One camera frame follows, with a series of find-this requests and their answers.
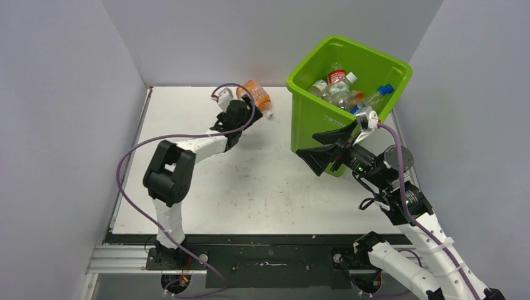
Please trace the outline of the pepsi bottle blue cap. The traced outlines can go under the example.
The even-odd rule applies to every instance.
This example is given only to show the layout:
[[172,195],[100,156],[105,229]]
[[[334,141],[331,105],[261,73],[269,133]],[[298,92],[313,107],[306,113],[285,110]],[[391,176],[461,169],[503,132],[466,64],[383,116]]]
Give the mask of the pepsi bottle blue cap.
[[379,86],[375,92],[368,96],[364,96],[364,99],[362,102],[360,102],[357,106],[353,106],[349,112],[352,114],[357,113],[362,108],[365,108],[367,106],[372,107],[373,110],[376,110],[378,107],[380,107],[383,103],[384,97],[388,94],[392,94],[394,92],[394,88],[390,84],[385,84],[382,86]]

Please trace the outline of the brown label red cap bottle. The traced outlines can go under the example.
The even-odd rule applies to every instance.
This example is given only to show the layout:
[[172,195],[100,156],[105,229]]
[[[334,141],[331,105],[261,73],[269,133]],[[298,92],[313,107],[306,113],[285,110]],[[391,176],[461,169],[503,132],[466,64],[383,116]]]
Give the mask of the brown label red cap bottle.
[[327,86],[328,83],[326,80],[319,79],[314,84],[312,84],[307,91],[314,96],[320,97]]

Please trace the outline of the green plastic bin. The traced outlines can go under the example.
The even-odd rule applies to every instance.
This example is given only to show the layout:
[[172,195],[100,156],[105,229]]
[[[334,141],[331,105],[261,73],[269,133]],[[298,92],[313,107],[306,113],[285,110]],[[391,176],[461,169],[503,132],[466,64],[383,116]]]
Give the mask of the green plastic bin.
[[312,138],[314,133],[339,129],[354,120],[350,112],[308,91],[317,80],[328,75],[334,63],[339,63],[357,77],[354,89],[372,94],[385,84],[394,88],[394,92],[385,96],[376,108],[382,121],[390,115],[413,76],[413,69],[407,62],[385,52],[344,36],[325,37],[286,79],[286,87],[292,94],[291,151],[317,146]]

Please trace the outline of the orange crushed bottle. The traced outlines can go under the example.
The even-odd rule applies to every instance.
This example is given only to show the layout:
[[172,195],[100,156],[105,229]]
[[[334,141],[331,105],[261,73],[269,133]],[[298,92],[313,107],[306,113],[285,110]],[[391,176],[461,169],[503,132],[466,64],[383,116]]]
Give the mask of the orange crushed bottle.
[[271,98],[266,90],[254,80],[248,80],[242,84],[242,87],[236,88],[236,96],[238,99],[243,99],[244,96],[248,96],[247,91],[254,99],[255,113],[257,116],[261,114],[267,119],[273,117]]
[[364,99],[364,93],[362,91],[353,90],[351,92],[351,102],[353,106],[357,106]]

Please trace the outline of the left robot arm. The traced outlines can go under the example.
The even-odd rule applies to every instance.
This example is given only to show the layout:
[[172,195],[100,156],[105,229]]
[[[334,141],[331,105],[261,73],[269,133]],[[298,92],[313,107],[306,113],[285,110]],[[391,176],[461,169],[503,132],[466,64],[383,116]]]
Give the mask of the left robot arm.
[[228,100],[216,122],[201,137],[177,143],[165,139],[157,145],[142,182],[161,226],[155,242],[156,254],[169,268],[182,268],[190,260],[182,248],[186,243],[182,201],[191,188],[195,165],[232,149],[242,131],[262,115],[247,96]]

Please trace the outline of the orange crushed bottle top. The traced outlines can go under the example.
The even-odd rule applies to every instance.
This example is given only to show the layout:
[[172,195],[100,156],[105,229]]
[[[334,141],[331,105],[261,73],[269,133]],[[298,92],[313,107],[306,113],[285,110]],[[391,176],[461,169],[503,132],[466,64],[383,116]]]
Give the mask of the orange crushed bottle top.
[[248,80],[242,84],[242,87],[236,88],[236,96],[238,99],[243,99],[244,96],[248,96],[247,91],[254,99],[255,113],[257,116],[261,114],[267,119],[273,117],[271,98],[266,90],[254,80]]

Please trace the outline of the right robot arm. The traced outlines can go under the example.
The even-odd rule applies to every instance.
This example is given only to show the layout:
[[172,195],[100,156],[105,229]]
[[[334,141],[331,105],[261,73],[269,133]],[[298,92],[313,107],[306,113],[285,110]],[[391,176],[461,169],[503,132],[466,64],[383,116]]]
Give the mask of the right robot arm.
[[394,144],[378,155],[358,144],[358,138],[383,127],[377,123],[361,129],[352,122],[316,133],[313,138],[319,146],[296,151],[317,175],[327,167],[347,166],[371,194],[360,209],[376,203],[422,257],[422,262],[412,262],[380,234],[369,232],[354,242],[355,265],[387,273],[419,299],[502,299],[500,290],[487,286],[471,271],[423,192],[406,179],[413,160],[399,136],[393,133]]

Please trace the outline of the clear bottle no label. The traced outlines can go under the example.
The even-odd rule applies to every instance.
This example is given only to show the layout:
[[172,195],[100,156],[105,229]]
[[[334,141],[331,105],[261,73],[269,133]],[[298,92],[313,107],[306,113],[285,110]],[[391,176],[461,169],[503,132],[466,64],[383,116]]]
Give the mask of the clear bottle no label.
[[328,86],[322,92],[321,98],[340,109],[350,111],[357,104],[358,94],[358,90],[351,89],[347,84],[339,83]]

